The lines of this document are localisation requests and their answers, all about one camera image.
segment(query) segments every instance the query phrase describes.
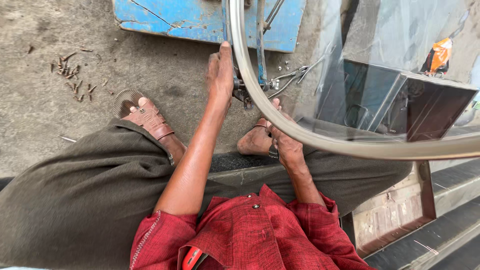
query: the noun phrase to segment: concrete floor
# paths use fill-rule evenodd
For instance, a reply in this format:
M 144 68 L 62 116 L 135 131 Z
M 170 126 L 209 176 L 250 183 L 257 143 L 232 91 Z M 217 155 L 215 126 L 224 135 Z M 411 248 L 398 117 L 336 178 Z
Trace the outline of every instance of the concrete floor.
M 315 26 L 318 4 L 308 5 L 303 19 Z M 310 31 L 300 29 L 295 54 L 267 54 L 269 78 L 286 73 L 277 70 L 284 60 L 292 68 L 308 63 L 316 41 Z M 33 50 L 27 54 L 30 45 Z M 84 87 L 98 86 L 91 103 L 73 100 L 66 79 L 50 73 L 52 60 L 79 47 L 94 50 L 69 60 L 69 65 L 80 65 Z M 122 31 L 109 0 L 0 0 L 0 177 L 15 176 L 67 147 L 69 142 L 57 135 L 78 139 L 105 126 L 115 96 L 107 89 L 118 93 L 135 88 L 149 96 L 188 144 L 206 103 L 208 56 L 218 48 Z M 105 87 L 103 79 L 108 79 Z M 236 151 L 236 142 L 258 118 L 258 110 L 244 111 L 234 99 L 215 153 Z

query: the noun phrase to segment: white stitching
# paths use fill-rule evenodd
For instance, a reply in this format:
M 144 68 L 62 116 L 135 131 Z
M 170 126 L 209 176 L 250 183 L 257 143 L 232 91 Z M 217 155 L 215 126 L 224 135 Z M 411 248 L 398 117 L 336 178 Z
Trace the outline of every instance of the white stitching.
M 152 233 L 153 229 L 157 225 L 158 221 L 160 220 L 160 210 L 156 212 L 158 214 L 157 218 L 155 219 L 155 222 L 150 226 L 150 229 L 147 231 L 147 233 L 144 235 L 142 241 L 137 247 L 137 250 L 135 251 L 135 254 L 132 257 L 132 264 L 130 265 L 130 270 L 133 270 L 133 265 L 135 264 L 135 261 L 137 260 L 138 255 L 140 254 L 140 251 L 142 250 L 142 247 L 144 246 L 145 242 L 147 241 L 148 236 Z

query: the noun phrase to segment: hand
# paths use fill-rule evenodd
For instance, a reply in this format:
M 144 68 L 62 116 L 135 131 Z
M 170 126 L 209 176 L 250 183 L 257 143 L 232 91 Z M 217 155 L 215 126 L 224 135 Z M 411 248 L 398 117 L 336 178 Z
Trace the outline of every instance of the hand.
M 210 55 L 206 81 L 208 101 L 229 108 L 232 104 L 233 65 L 232 48 L 228 42 L 222 43 L 220 52 Z
M 286 118 L 293 121 L 287 114 L 283 114 Z M 298 166 L 306 166 L 303 157 L 303 144 L 290 138 L 287 134 L 280 131 L 272 125 L 270 121 L 267 122 L 267 131 L 272 134 L 272 144 L 278 149 L 280 154 L 280 163 L 285 167 L 295 168 Z

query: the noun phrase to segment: red mobile phone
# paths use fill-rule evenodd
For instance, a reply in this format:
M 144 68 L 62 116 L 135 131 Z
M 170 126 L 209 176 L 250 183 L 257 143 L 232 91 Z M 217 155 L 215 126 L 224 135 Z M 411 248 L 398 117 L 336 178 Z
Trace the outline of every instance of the red mobile phone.
M 182 270 L 196 270 L 207 256 L 199 248 L 192 246 L 183 258 Z

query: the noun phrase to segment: forearm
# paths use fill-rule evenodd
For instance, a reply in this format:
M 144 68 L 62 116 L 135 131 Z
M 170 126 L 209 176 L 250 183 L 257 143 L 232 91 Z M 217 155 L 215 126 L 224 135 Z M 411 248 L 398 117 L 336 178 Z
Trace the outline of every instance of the forearm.
M 216 137 L 227 109 L 209 102 L 180 164 L 158 199 L 154 212 L 172 215 L 197 214 L 202 205 L 205 183 L 212 163 Z
M 285 166 L 287 173 L 292 180 L 295 196 L 299 203 L 316 203 L 325 206 L 325 202 L 318 193 L 317 187 L 313 183 L 312 175 L 308 170 L 303 156 L 296 159 L 296 162 Z

